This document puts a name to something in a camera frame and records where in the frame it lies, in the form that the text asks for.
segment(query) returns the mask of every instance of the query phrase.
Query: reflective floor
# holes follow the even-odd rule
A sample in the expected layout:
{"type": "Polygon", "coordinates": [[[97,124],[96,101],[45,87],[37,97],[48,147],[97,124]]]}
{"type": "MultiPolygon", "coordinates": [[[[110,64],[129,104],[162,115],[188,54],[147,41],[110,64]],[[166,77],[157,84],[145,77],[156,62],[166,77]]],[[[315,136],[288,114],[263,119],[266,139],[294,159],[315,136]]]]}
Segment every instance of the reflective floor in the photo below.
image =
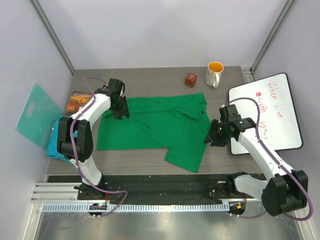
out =
{"type": "MultiPolygon", "coordinates": [[[[246,216],[262,212],[248,202],[246,216]]],[[[36,240],[302,240],[297,222],[286,216],[257,219],[224,212],[114,213],[92,219],[88,213],[42,213],[36,240]]]]}

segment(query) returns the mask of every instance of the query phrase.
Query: red cube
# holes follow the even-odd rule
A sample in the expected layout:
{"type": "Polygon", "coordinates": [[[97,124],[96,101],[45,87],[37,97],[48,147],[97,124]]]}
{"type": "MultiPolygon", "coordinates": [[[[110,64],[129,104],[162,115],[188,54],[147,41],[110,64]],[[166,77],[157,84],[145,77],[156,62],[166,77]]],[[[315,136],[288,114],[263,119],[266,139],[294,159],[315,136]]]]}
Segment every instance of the red cube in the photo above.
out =
{"type": "Polygon", "coordinates": [[[196,84],[197,77],[197,75],[189,72],[185,78],[184,84],[192,88],[196,84]]]}

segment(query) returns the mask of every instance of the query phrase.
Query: whiteboard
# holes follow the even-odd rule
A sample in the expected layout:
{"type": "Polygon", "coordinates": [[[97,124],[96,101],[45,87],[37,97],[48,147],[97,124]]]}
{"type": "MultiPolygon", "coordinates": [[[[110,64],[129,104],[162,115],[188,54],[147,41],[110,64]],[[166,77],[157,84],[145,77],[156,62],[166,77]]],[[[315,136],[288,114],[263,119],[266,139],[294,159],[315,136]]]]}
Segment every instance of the whiteboard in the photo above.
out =
{"type": "MultiPolygon", "coordinates": [[[[241,97],[252,98],[259,104],[260,137],[275,151],[298,149],[303,146],[287,74],[280,73],[229,90],[229,101],[241,97]]],[[[251,118],[257,122],[258,111],[252,101],[238,100],[232,104],[236,105],[243,119],[251,118]]],[[[249,152],[232,138],[231,153],[239,155],[249,152]]]]}

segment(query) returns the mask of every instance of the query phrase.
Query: mug handle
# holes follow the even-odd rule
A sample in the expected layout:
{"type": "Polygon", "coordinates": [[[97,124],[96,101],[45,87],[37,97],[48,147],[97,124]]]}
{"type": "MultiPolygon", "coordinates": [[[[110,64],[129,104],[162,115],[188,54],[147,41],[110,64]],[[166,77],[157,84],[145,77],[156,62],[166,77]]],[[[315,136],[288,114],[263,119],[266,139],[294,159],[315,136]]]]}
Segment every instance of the mug handle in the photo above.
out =
{"type": "Polygon", "coordinates": [[[213,86],[213,88],[216,89],[216,88],[218,87],[219,81],[220,81],[220,76],[219,76],[218,73],[215,74],[215,79],[216,79],[216,80],[215,80],[215,82],[213,81],[213,85],[212,85],[212,86],[213,86]]]}

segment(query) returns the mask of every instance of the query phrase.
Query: book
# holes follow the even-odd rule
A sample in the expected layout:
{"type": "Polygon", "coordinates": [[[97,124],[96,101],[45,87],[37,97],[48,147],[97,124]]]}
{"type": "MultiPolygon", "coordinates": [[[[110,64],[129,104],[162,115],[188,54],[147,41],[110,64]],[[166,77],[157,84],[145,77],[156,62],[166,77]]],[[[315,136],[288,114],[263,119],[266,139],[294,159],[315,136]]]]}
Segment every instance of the book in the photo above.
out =
{"type": "Polygon", "coordinates": [[[65,115],[71,116],[79,112],[92,98],[89,92],[72,91],[65,115]]]}

